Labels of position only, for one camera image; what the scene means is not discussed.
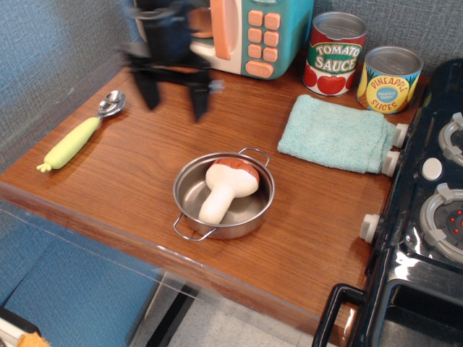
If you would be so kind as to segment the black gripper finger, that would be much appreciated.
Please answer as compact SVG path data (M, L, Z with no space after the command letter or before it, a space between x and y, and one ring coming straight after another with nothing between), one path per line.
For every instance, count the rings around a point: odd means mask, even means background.
M210 88L208 83L190 86L190 98L196 121L199 121L208 111L209 92Z
M156 80L148 72L133 71L132 74L146 106L154 110L160 103Z

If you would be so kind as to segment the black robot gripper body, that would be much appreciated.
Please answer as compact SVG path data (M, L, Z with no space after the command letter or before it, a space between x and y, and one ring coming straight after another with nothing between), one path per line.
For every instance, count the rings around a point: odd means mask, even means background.
M131 72L141 90L170 82L199 90L223 90L223 80L212 80L210 64L190 50L191 36L183 14L141 12L144 42L122 44Z

